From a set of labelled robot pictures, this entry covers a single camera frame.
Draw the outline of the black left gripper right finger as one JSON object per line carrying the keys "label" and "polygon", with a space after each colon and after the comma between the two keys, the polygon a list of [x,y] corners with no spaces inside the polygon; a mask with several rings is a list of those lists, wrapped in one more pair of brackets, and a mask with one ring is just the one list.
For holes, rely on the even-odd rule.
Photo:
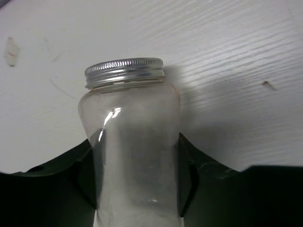
{"label": "black left gripper right finger", "polygon": [[236,171],[180,135],[179,212],[187,227],[300,227],[303,169],[251,166]]}

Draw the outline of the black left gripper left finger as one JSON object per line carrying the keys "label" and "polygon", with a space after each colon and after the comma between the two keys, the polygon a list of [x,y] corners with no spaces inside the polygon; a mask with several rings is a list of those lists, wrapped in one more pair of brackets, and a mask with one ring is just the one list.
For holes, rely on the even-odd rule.
{"label": "black left gripper left finger", "polygon": [[96,208],[88,140],[27,172],[0,174],[2,227],[91,227]]}

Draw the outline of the crushed clear bottle white cap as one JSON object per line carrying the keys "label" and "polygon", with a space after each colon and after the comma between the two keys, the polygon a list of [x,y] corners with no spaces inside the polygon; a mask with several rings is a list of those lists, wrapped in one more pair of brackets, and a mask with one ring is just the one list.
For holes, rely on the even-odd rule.
{"label": "crushed clear bottle white cap", "polygon": [[85,70],[78,105],[92,147],[100,227],[178,227],[180,97],[159,58]]}

